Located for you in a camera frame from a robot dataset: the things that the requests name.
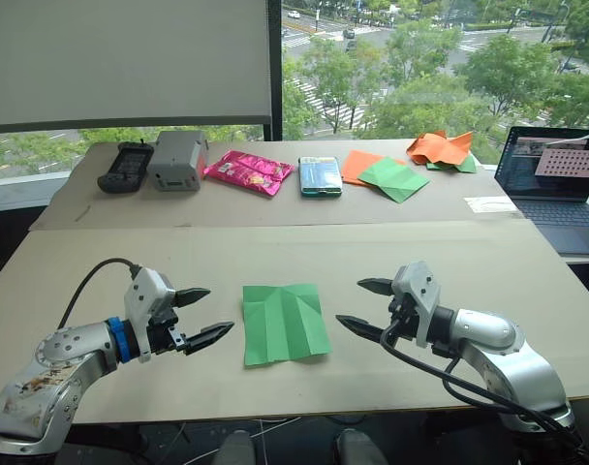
table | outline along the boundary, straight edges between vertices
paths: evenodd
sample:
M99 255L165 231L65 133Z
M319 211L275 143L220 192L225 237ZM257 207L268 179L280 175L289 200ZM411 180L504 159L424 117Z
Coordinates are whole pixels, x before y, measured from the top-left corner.
M558 371L569 397L589 396L589 294L527 220L264 228L33 231L0 273L0 389L53 331L78 282L98 261L122 256L166 273L177 287L213 291L179 312L180 328L232 320L221 341L193 356L136 360L87 391L76 422L282 416L458 405L439 380L351 334L335 314L388 324L386 297L355 282L393 277L426 260L450 308L502 313ZM333 352L244 368L241 286L319 286ZM128 272L97 274L70 325L123 313ZM404 341L410 355L447 360ZM457 373L476 380L473 370Z
M351 149L407 160L411 139L228 142L210 145L211 163L236 149L296 165L301 156L335 156L343 161ZM107 172L117 154L115 143L93 145L66 185L32 226L32 231L86 228L163 228L332 225L405 221L522 218L520 212L474 213L465 197L504 196L493 173L479 167L474 174L434 171L410 166L430 183L408 201L397 204L373 189L344 185L339 199L304 199L298 175L291 174L272 199L206 179L197 192L157 191L148 179L128 195L101 192L96 179Z

green paper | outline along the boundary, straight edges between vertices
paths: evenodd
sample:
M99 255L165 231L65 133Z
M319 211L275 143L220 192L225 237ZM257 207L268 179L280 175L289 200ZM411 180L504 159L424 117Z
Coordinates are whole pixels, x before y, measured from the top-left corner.
M452 165L444 162L428 162L426 163L426 167L429 170L449 170L450 168L456 168L460 172L476 172L476 160L473 158L473 155L470 154L460 165Z
M392 200L401 203L425 186L429 181L409 167L398 165L390 158L368 167L359 179L381 188Z
M313 284L243 286L245 365L331 352Z

black cable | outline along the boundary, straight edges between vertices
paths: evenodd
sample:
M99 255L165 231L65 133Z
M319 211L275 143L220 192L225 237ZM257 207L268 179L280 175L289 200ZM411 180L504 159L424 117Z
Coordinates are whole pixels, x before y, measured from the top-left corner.
M418 368L428 374L436 376L437 378L441 378L441 380L443 380L443 382L444 382L444 387L445 387L446 383L448 384L448 386L449 386L449 383L453 383L457 386L460 386L461 388L464 388L464 389L472 392L473 394L479 395L481 397L484 397L486 399L489 399L489 400L492 400L493 402L495 402L494 404L487 404L485 402L479 402L476 399L471 399L470 397L463 396L459 392L456 392L451 387L449 387L450 393L454 392L454 393L458 394L459 398L461 398L461 400L465 399L466 403L468 403L468 404L476 405L476 406L482 405L483 408L491 408L492 407L491 410L495 410L499 407L505 407L508 409L509 413L511 413L511 414L523 415L523 416L531 419L538 426L540 426L543 430L545 430L549 433L557 434L559 439L566 440L569 443L569 446L571 447L571 449L574 450L575 453L579 457L581 457L581 459L583 459L584 461L589 463L589 452L587 452L587 450L584 449L584 445L583 445L582 441L579 438L575 437L574 434L572 434L568 429L566 429L562 424L560 424L554 418L552 418L549 415L544 414L542 412L537 412L534 410L527 409L520 404L512 402L511 400L509 400L508 398L506 398L504 396L495 394L493 392L489 392L488 390L486 390L482 387L479 387L478 385L474 385L473 383L470 383L468 381L465 381L461 378L458 378L458 377L452 375L450 372L455 367L455 365L458 363L459 358L453 359L452 362L448 365L448 368L446 368L446 371L442 371L438 368L435 368L434 366L428 365L427 363L424 363L424 362L419 361L415 358L407 356L406 354L403 354L403 353L399 352L398 350L396 350L394 347L392 347L389 344L388 337L395 330L395 328L397 327L397 325L399 323L400 323L399 320L394 321L391 325L386 327L383 330L383 333L381 334L381 341L380 341L381 346L383 346L383 348L386 351L388 351L390 354L392 354L394 357L404 361L405 363L415 366L416 368Z
M73 311L73 307L75 306L75 303L78 301L79 295L81 294L81 291L83 291L83 288L85 288L85 285L88 284L88 281L90 281L90 279L92 279L92 276L94 276L96 274L96 272L99 271L106 264L125 264L125 265L129 266L129 270L132 273L138 267L136 264L128 261L127 259L121 259L118 257L103 260L102 262L98 263L94 268L92 268L90 270L90 272L85 276L85 278L83 278L81 283L79 283L79 286L77 287L77 290L73 294L73 297L71 298L71 301L69 302L69 305L66 307L64 315L62 315L62 320L60 320L60 324L58 325L58 329L61 329L66 325L66 322L69 319L69 317L71 316L71 312Z
M451 373L451 370L454 369L454 367L458 364L459 361L460 361L459 356L457 356L456 358L453 358L445 370L446 373ZM450 383L448 383L446 380L442 380L442 382L443 382L443 387L446 389L446 391L449 393L449 395L451 395L452 397L455 397L456 399L460 400L461 402L464 402L465 404L473 405L474 407L478 407L480 409L491 410L493 412L497 412L498 414L509 414L509 415L513 414L513 410L508 407L504 407L503 405L499 405L499 404L495 404L495 403L481 402L477 399L472 399L471 397L463 395L460 392L458 392L457 390L454 390L454 388L451 387Z
M573 436L568 430L566 430L566 428L564 428L561 424L557 423L557 421L555 421L553 418L550 418L544 414L536 413L536 412L534 412L530 409L527 409L519 404L516 404L515 402L512 402L511 400L507 399L506 397L495 394L493 392L489 392L488 390L486 390L482 387L479 387L478 385L474 385L473 383L470 383L470 382L465 381L461 378L458 378L458 377L452 375L451 373L446 373L445 371L442 371L438 368L435 368L434 366L428 365L427 363L424 363L424 362L419 361L415 358L407 356L406 354L402 354L401 352L394 349L388 342L388 336L395 330L395 328L397 327L397 325L399 323L400 323L399 320L396 320L391 325L386 327L383 330L383 333L381 334L381 346L383 346L383 348L386 351L388 351L390 354L392 354L394 357L404 361L405 363L415 366L416 368L418 368L422 371L425 371L426 373L428 373L430 375L436 376L437 378L441 378L442 380L446 380L449 383L453 383L457 386L460 386L461 388L466 389L466 390L472 392L473 394L479 395L479 396L484 397L488 400L492 400L493 402L496 402L496 403L501 404L505 407L508 407L512 410L512 412L514 414L523 415L523 416L531 419L538 426L540 426L543 430L548 431L548 432L560 433L560 435L564 435L564 437L568 441L572 442L575 447L579 446L578 440L576 439L576 437Z

snack package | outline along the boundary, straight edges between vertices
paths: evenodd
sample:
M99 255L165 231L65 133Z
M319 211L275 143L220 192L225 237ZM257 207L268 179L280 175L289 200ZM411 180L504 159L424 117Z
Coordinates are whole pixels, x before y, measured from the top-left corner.
M282 181L295 169L288 163L274 162L264 157L229 150L204 174L252 191L274 196Z

white paper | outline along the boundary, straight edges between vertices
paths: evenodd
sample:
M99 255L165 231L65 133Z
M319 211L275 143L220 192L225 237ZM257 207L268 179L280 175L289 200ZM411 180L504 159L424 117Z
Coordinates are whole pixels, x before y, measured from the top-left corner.
M517 211L516 205L508 196L496 197L465 197L474 213L499 213Z

